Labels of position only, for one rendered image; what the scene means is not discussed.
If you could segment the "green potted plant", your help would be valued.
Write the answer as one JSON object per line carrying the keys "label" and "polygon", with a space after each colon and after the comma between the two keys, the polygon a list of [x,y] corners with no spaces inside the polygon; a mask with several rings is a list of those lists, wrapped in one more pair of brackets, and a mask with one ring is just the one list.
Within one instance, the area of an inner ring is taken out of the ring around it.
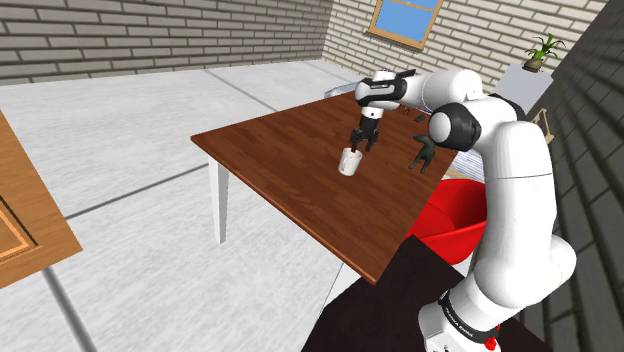
{"label": "green potted plant", "polygon": [[528,59],[523,63],[522,68],[526,71],[537,73],[541,70],[544,60],[547,57],[559,58],[557,51],[566,44],[562,40],[554,38],[552,33],[548,33],[545,38],[540,36],[534,36],[534,39],[538,39],[540,44],[536,48],[527,49],[525,53],[528,55]]}

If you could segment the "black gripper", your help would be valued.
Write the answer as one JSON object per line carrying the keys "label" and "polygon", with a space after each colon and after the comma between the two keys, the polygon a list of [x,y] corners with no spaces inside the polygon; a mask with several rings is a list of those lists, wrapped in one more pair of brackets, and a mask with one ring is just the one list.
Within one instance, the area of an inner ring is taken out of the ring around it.
{"label": "black gripper", "polygon": [[369,135],[367,137],[367,144],[365,151],[369,152],[374,145],[374,143],[378,140],[378,132],[377,130],[379,120],[377,118],[370,118],[365,115],[360,117],[359,121],[359,129],[353,129],[349,138],[350,148],[352,152],[356,152],[359,143],[363,139],[363,135]]}

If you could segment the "wooden framed window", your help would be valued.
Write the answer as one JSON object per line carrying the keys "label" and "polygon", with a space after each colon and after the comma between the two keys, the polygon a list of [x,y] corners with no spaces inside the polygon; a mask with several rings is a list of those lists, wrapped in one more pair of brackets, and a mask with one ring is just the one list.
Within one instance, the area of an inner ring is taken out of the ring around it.
{"label": "wooden framed window", "polygon": [[443,1],[378,0],[367,32],[421,50]]}

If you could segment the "light brown wooden furniture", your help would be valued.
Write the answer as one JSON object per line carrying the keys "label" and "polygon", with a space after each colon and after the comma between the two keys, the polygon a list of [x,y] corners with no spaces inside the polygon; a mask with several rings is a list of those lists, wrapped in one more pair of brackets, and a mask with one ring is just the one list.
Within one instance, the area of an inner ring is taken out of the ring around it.
{"label": "light brown wooden furniture", "polygon": [[81,250],[0,112],[0,289]]}

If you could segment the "brown wooden table, white legs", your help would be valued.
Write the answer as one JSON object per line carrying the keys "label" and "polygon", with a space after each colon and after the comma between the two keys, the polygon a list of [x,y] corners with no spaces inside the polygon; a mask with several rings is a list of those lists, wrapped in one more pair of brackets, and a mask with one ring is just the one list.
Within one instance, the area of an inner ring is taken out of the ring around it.
{"label": "brown wooden table, white legs", "polygon": [[247,184],[369,283],[376,283],[450,167],[455,152],[437,149],[427,169],[413,162],[427,130],[416,111],[384,113],[380,137],[356,173],[339,161],[360,107],[345,93],[192,136],[223,173]]}

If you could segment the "dark robot stand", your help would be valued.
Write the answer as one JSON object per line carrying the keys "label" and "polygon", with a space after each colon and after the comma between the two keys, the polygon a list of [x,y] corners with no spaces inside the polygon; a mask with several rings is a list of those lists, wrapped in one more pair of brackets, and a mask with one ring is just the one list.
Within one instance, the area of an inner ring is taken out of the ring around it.
{"label": "dark robot stand", "polygon": [[376,284],[360,279],[330,303],[301,352],[553,352],[507,316],[477,320],[452,266],[477,238],[411,236]]}

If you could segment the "white mug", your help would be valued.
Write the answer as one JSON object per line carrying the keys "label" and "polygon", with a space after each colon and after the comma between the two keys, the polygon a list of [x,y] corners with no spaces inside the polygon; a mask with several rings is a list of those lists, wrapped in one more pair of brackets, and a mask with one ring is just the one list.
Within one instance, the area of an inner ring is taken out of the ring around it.
{"label": "white mug", "polygon": [[338,171],[344,176],[353,176],[359,163],[363,157],[363,154],[359,150],[353,151],[351,148],[344,148],[341,154]]}

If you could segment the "white cabinet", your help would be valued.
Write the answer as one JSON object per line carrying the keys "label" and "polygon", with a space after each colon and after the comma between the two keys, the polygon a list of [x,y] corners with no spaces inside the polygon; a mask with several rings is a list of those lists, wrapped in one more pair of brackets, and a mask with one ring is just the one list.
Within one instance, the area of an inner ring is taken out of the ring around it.
{"label": "white cabinet", "polygon": [[549,73],[534,73],[523,69],[520,64],[512,64],[499,79],[493,92],[515,102],[528,114],[552,82]]}

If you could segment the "red chair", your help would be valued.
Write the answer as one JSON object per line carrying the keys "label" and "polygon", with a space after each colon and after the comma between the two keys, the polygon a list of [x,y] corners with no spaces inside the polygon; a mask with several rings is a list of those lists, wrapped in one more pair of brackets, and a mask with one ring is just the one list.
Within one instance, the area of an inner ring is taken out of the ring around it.
{"label": "red chair", "polygon": [[473,253],[486,223],[485,184],[471,179],[444,179],[405,239],[418,238],[449,265],[456,265]]}

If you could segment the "dark green animal figure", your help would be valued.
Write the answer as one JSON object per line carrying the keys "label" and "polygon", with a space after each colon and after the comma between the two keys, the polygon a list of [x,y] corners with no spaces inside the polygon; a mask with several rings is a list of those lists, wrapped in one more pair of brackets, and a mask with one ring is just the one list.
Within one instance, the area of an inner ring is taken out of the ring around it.
{"label": "dark green animal figure", "polygon": [[422,144],[421,149],[417,153],[413,162],[408,166],[409,169],[413,169],[417,164],[422,163],[420,173],[424,174],[431,161],[435,157],[435,143],[429,135],[415,135],[413,139]]}

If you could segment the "light wooden frame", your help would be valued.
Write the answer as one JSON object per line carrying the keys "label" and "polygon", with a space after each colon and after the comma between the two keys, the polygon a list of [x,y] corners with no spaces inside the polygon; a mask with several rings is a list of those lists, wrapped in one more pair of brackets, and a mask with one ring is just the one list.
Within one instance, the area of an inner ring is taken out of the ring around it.
{"label": "light wooden frame", "polygon": [[541,108],[531,122],[540,128],[546,143],[549,144],[554,139],[554,135],[550,131],[546,113],[547,110],[545,108]]}

